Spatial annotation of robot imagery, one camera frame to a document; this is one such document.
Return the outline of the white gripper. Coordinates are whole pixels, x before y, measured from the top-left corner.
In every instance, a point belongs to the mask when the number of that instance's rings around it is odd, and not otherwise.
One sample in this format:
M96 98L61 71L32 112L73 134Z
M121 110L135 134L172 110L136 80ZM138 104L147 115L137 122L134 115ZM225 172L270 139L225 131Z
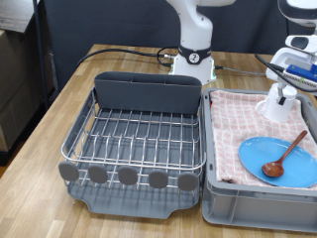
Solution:
M283 95L285 85L292 85L298 89L317 89L316 57L291 48L282 48L269 63L280 77L270 68L266 70L266 77L279 81L277 86L277 103L283 105L286 98Z

